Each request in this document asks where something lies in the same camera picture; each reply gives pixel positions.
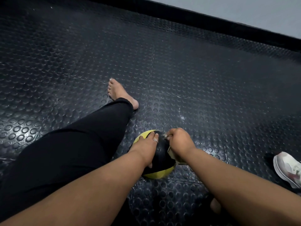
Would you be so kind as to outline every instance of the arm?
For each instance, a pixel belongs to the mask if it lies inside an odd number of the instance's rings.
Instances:
[[[130,151],[60,188],[0,225],[111,225],[127,194],[151,164],[158,139],[151,133]]]
[[[242,225],[301,225],[301,197],[195,148],[183,129],[168,133],[173,151]]]

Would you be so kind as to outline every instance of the black pants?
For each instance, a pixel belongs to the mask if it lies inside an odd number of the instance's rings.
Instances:
[[[26,147],[3,181],[0,222],[109,163],[133,111],[128,100],[119,98]],[[136,224],[128,201],[113,224],[120,220]]]

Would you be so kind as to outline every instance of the sneaker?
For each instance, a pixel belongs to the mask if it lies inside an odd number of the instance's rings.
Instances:
[[[301,163],[286,152],[281,152],[273,159],[277,175],[287,181],[292,188],[301,188]]]

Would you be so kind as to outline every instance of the wall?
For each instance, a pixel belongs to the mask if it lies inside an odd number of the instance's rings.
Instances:
[[[301,39],[301,0],[152,0]]]

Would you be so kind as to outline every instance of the black rubber flooring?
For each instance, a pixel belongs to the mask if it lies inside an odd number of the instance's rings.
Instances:
[[[282,48],[84,0],[6,0],[1,176],[25,146],[108,103],[113,77],[140,103],[115,158],[148,129],[182,127],[201,150],[286,187],[270,159],[301,160],[300,73],[301,55]],[[182,165],[129,197],[141,225],[179,226],[207,194]]]

